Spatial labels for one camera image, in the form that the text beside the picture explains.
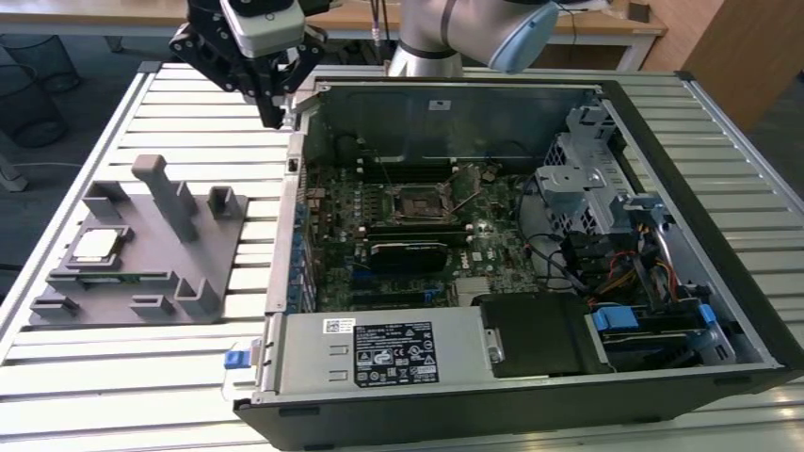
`white cable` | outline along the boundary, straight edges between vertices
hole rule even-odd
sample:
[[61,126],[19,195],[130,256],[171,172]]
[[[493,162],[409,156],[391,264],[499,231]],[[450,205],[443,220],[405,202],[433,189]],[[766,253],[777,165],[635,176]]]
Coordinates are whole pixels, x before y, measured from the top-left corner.
[[81,168],[82,165],[78,163],[63,163],[63,162],[41,162],[41,163],[17,163],[13,167],[74,167]]

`slatted metal table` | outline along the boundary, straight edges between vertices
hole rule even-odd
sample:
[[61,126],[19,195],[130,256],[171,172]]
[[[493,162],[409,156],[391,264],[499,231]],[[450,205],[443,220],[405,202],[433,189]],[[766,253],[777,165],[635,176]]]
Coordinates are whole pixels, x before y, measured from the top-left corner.
[[[315,73],[379,75],[377,68],[354,67],[325,67]],[[501,76],[466,70],[466,76],[479,75]],[[804,204],[697,84],[669,73],[538,71],[519,76],[618,79],[804,343]],[[154,72],[137,74],[0,308],[0,451],[273,450],[230,411],[230,400],[249,394],[253,374],[247,369],[225,371],[222,353],[257,337],[262,328],[289,135],[289,130],[265,130],[241,96],[219,91],[187,66],[162,64]],[[187,181],[194,193],[230,185],[249,196],[223,322],[26,328],[27,306],[86,214],[79,195],[91,180],[118,180],[125,190],[142,193],[127,168],[139,153],[161,153],[167,176]],[[629,158],[649,188],[631,153]],[[721,400],[670,422],[371,450],[804,450],[802,382]]]

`floor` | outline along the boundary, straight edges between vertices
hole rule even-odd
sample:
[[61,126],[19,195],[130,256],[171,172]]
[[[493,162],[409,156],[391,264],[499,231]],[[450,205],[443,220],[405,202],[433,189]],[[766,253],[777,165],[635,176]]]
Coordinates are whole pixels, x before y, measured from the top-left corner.
[[[82,78],[75,89],[54,96],[70,131],[55,144],[38,149],[17,148],[0,135],[0,150],[13,164],[79,164],[91,151],[139,62],[169,58],[163,39],[158,38],[125,39],[125,51],[118,54],[107,51],[101,37],[62,37],[62,41]],[[339,59],[353,61],[359,59],[359,53],[363,53],[359,49],[353,49],[347,55],[341,52]],[[0,64],[9,62],[9,57],[0,51]],[[798,195],[804,196],[801,123],[804,81],[795,80],[749,137]],[[0,218],[11,218],[11,221],[0,222],[0,265],[25,263],[77,173],[77,168],[63,166],[19,167],[18,170],[29,180],[27,190],[9,194],[0,189]],[[13,277],[11,272],[0,270],[0,300]]]

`wooden desk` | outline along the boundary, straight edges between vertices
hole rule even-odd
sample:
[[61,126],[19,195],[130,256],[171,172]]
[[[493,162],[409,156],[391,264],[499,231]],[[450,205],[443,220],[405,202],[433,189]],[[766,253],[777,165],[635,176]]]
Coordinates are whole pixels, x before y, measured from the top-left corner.
[[[0,0],[0,33],[169,37],[183,20],[185,0]],[[366,2],[346,1],[309,22],[333,39],[370,38]],[[395,37],[397,5],[387,5],[387,23]],[[665,31],[658,22],[641,24],[586,12],[575,14],[575,27],[570,17],[559,18],[550,43],[626,47],[617,69],[637,70]]]

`robotic arm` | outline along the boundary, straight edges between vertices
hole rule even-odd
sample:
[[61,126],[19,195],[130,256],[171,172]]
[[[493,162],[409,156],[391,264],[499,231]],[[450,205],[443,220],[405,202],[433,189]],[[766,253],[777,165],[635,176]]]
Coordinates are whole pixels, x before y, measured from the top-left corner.
[[[186,24],[173,54],[225,91],[242,92],[262,125],[278,128],[283,104],[323,56],[326,33],[305,17],[334,0],[186,0]],[[459,54],[503,73],[521,72],[546,44],[557,20],[551,0],[403,0],[399,49],[389,74],[459,76]],[[297,58],[283,69],[287,49]]]
[[[242,92],[265,127],[281,127],[285,96],[294,93],[323,57],[323,30],[305,16],[330,0],[186,0],[186,24],[170,40],[173,54],[222,90]],[[297,58],[283,68],[287,49]]]

